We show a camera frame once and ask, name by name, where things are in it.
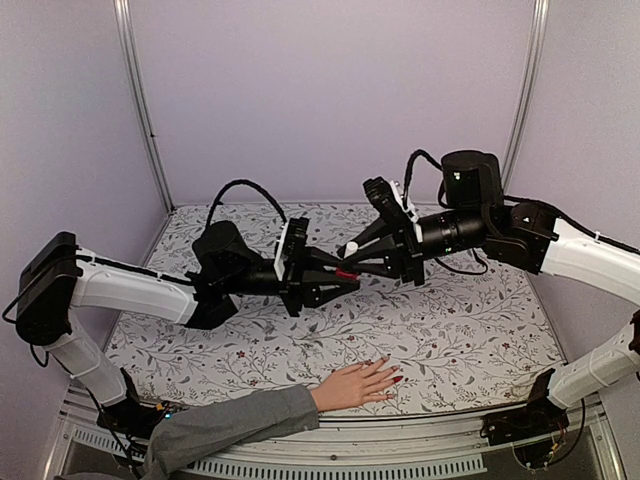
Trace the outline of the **red nail polish bottle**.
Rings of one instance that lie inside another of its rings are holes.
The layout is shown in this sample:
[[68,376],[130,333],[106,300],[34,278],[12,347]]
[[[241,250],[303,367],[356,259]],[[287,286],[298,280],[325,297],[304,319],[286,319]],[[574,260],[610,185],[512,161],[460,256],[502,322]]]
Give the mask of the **red nail polish bottle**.
[[350,278],[350,279],[357,279],[358,278],[358,274],[357,273],[348,272],[348,271],[342,270],[340,268],[337,268],[335,270],[335,273],[336,273],[337,276],[343,277],[343,278]]

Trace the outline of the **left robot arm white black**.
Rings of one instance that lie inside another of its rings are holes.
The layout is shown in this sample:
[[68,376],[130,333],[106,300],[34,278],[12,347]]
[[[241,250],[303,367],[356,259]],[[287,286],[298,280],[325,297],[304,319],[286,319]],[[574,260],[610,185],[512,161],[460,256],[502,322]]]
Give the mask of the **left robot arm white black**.
[[7,310],[18,336],[53,356],[128,434],[148,426],[126,375],[78,324],[73,309],[98,307],[158,317],[190,329],[213,330],[239,311],[236,295],[277,297],[297,317],[358,290],[339,259],[307,243],[308,221],[289,220],[274,258],[252,250],[231,221],[205,228],[192,249],[199,269],[178,278],[102,258],[81,248],[74,234],[56,234],[23,269]]

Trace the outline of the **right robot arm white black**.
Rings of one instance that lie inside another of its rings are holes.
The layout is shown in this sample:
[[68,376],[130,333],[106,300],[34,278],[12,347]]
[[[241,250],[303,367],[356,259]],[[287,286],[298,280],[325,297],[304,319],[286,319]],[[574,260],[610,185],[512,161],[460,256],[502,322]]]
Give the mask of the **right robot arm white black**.
[[632,304],[639,302],[639,251],[591,231],[558,208],[503,192],[499,161],[476,150],[436,162],[443,212],[421,217],[409,199],[413,152],[402,183],[381,177],[363,188],[378,218],[341,246],[342,269],[421,285],[424,264],[480,248],[486,257],[531,274],[576,280]]

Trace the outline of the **grey sleeved forearm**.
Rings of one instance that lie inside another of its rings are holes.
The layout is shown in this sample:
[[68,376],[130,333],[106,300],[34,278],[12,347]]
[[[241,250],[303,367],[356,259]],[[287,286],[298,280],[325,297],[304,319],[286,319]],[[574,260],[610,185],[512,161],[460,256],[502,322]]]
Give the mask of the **grey sleeved forearm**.
[[304,386],[257,391],[247,396],[191,408],[154,429],[144,462],[145,479],[172,473],[238,443],[292,435],[319,427],[319,413]]

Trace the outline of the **mannequin hand with nails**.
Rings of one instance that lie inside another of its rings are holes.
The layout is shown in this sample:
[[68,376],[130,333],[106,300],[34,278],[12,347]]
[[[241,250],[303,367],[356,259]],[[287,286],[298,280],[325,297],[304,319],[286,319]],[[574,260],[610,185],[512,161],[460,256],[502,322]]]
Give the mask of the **mannequin hand with nails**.
[[398,366],[389,366],[390,358],[375,362],[358,362],[333,371],[322,383],[310,390],[319,413],[362,407],[390,400],[391,388],[403,376]]

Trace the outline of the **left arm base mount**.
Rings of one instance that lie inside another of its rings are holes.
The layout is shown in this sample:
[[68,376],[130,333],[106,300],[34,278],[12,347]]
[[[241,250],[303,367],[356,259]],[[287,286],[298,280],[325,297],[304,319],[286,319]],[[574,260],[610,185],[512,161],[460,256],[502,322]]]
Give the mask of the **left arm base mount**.
[[126,386],[125,397],[112,406],[100,405],[97,425],[116,433],[149,440],[154,429],[163,420],[171,418],[176,410],[167,401],[154,406],[142,404],[132,378],[124,369],[120,371]]

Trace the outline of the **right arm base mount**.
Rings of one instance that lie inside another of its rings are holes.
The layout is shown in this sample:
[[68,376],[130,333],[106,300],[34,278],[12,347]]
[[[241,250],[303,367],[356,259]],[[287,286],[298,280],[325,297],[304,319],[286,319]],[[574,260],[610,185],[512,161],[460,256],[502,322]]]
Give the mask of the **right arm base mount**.
[[502,445],[533,437],[560,433],[558,439],[539,445],[520,446],[514,450],[518,463],[529,471],[546,470],[567,459],[578,446],[586,423],[586,404],[581,400],[581,422],[573,444],[564,452],[570,425],[567,409],[557,407],[549,399],[551,377],[555,369],[540,374],[533,383],[526,404],[513,410],[489,413],[482,417],[479,435],[490,446]]

